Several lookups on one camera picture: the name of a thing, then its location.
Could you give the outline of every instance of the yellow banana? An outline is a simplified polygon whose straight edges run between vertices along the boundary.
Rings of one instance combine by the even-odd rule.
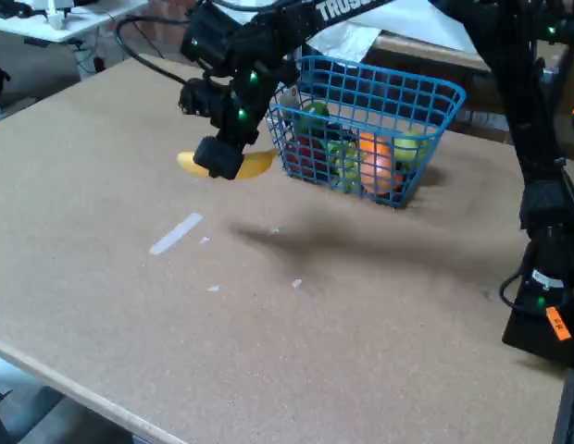
[[[236,175],[236,179],[251,179],[264,173],[272,165],[272,159],[278,154],[277,150],[260,151],[257,153],[248,153],[243,156],[242,166]],[[191,174],[201,178],[209,176],[209,170],[197,165],[194,160],[193,152],[184,152],[178,154],[178,163],[182,168]]]

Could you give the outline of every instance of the table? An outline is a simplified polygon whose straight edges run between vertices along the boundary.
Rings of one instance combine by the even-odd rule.
[[[85,36],[88,31],[104,26],[116,18],[136,12],[147,5],[147,0],[100,0],[95,5],[76,6],[65,20],[63,30],[55,30],[43,16],[31,18],[0,18],[0,31],[65,43],[74,37]]]
[[[372,47],[382,51],[406,54],[477,71],[490,71],[478,54],[456,51],[455,49],[409,39],[400,35],[383,33],[378,36]],[[560,60],[567,49],[561,43],[538,42],[538,55],[546,61],[546,68],[549,70],[548,74],[559,67]]]
[[[489,67],[478,54],[456,51],[399,35],[386,33],[379,35],[372,49],[457,67],[466,76],[462,80],[462,86],[467,90],[470,89],[474,74],[490,73]],[[543,91],[547,98],[549,110],[553,114],[560,101],[566,76],[573,64],[574,48],[569,48],[561,43],[549,44],[548,42],[539,41],[536,49],[538,57],[542,57],[545,62],[542,75]]]
[[[0,122],[0,356],[154,442],[551,441],[562,372],[501,342],[510,146],[446,133],[394,211],[189,176],[179,93],[127,61]]]
[[[94,71],[93,51],[97,38],[95,31],[117,18],[139,11],[146,7],[147,3],[148,0],[100,0],[95,5],[77,6],[67,16],[65,28],[62,30],[53,29],[44,16],[25,19],[0,18],[0,31],[51,43],[67,43],[74,38],[80,40],[80,50],[75,52],[75,59],[80,79],[84,80]]]

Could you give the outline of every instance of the red apple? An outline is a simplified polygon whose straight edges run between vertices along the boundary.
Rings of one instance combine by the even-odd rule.
[[[307,178],[314,178],[316,170],[317,180],[327,180],[328,163],[322,142],[312,140],[312,147],[309,146],[307,137],[299,137],[296,141],[289,141],[283,148],[283,159],[287,169],[293,173],[300,173]]]

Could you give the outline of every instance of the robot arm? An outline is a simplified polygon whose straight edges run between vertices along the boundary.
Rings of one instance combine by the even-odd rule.
[[[230,6],[223,0],[197,3],[181,52],[205,75],[183,84],[180,106],[186,114],[209,117],[219,131],[201,141],[194,162],[212,177],[234,179],[243,148],[256,141],[256,128],[279,83],[291,85],[299,77],[284,56],[323,29],[390,1],[278,0],[256,8],[258,14],[244,25],[214,5]],[[541,64],[533,55],[537,38],[574,43],[574,20],[556,9],[543,11],[540,0],[439,0],[436,6],[464,24],[496,78],[524,177],[519,217],[530,243],[500,289],[512,307],[504,341],[574,367],[574,187],[544,103]],[[211,77],[231,81],[219,85]],[[519,278],[511,302],[505,289]],[[549,309],[560,313],[570,340],[555,334]]]

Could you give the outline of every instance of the orange label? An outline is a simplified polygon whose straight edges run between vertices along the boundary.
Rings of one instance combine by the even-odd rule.
[[[571,339],[571,334],[568,332],[567,326],[563,322],[563,318],[555,307],[548,307],[546,309],[546,317],[548,317],[550,325],[553,326],[558,340]]]

